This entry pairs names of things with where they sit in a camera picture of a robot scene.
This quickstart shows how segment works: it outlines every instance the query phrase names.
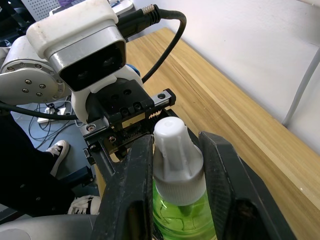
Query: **plastic bottle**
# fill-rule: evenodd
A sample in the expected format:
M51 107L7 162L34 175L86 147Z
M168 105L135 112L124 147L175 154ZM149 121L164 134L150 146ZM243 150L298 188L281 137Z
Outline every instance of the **plastic bottle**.
M166 240L211 240L215 235L201 151L177 117L154 128L153 219Z

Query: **wooden tabletop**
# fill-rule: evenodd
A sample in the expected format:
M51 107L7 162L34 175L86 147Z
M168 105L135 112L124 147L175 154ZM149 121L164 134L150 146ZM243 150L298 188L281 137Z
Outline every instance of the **wooden tabletop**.
M127 63L144 76L174 34L167 28L126 45ZM263 179L298 239L320 239L320 157L235 84L180 41L144 84L170 88L174 112L195 133L226 138Z

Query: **white wall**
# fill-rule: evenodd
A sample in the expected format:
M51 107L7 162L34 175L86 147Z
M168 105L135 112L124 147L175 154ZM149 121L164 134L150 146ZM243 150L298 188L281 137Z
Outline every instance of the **white wall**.
M296 0L133 0L187 17L183 40L282 121L320 46L320 8ZM179 23L164 20L144 33ZM320 67L290 131L320 154Z

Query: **person's leg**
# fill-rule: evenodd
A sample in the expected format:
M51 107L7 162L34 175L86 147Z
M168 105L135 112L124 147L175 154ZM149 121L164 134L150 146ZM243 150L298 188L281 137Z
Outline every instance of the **person's leg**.
M0 116L0 133L0 204L33 217L66 213L75 195L50 174L58 148L35 149L11 115Z

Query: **white bottle cap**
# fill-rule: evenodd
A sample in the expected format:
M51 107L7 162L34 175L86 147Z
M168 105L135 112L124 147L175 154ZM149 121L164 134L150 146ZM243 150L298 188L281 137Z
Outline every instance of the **white bottle cap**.
M154 127L153 177L162 198L176 206L199 200L206 191L204 160L178 117L165 117Z

